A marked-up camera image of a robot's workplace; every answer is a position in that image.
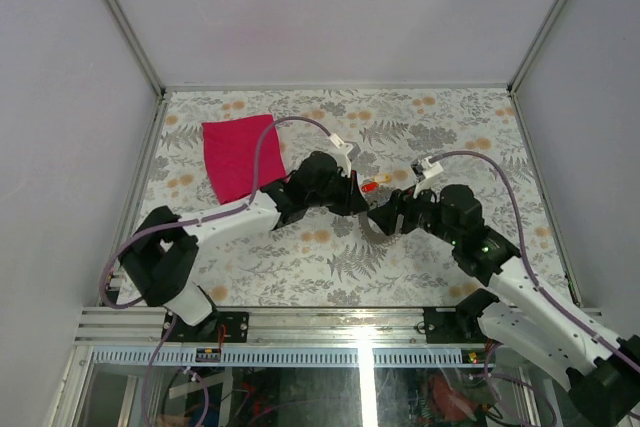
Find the large metal keyring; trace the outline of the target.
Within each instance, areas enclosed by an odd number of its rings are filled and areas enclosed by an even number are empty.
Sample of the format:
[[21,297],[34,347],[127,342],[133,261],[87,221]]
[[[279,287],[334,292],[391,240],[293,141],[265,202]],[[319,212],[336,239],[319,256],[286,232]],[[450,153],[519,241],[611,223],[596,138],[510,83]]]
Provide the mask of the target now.
[[371,224],[366,213],[359,214],[357,219],[361,236],[369,244],[382,247],[392,245],[396,241],[395,236],[386,235],[380,231],[375,223]]

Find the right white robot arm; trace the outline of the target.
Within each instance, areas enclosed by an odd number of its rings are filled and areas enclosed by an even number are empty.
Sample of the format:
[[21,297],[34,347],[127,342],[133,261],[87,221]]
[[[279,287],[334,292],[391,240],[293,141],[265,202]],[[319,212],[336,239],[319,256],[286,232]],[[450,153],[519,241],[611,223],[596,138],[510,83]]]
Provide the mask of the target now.
[[458,334],[486,337],[549,374],[594,426],[615,426],[639,405],[639,338],[623,338],[525,265],[523,253],[483,218],[472,190],[396,190],[368,217],[382,232],[416,229],[450,244],[458,267],[481,284],[457,306]]

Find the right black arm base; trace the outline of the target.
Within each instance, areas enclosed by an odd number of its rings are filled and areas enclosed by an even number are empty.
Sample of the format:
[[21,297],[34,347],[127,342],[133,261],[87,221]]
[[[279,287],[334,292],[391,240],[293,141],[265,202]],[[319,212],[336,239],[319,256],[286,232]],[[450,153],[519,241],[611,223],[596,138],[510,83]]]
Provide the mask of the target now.
[[484,289],[478,289],[455,307],[424,307],[424,335],[428,344],[484,344],[488,337],[478,319],[486,308],[499,301]]

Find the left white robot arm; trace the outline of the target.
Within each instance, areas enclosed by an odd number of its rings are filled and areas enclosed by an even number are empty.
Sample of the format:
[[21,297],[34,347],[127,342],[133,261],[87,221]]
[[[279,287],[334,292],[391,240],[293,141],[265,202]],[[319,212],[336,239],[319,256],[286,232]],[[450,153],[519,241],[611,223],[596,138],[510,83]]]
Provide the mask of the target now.
[[208,341],[218,332],[219,318],[211,297],[190,279],[200,248],[280,229],[316,207],[343,217],[368,210],[357,173],[319,151],[293,173],[196,219],[183,220],[166,206],[154,209],[118,262],[147,306],[165,308],[195,340]]

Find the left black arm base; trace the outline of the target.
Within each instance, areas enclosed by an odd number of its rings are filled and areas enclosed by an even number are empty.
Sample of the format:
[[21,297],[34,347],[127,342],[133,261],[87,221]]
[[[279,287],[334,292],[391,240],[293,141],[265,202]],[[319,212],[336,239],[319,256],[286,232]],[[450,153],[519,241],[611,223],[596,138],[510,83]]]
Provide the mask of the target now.
[[189,284],[168,307],[163,334],[176,319],[169,342],[239,344],[248,340],[250,314],[219,310],[200,286]]

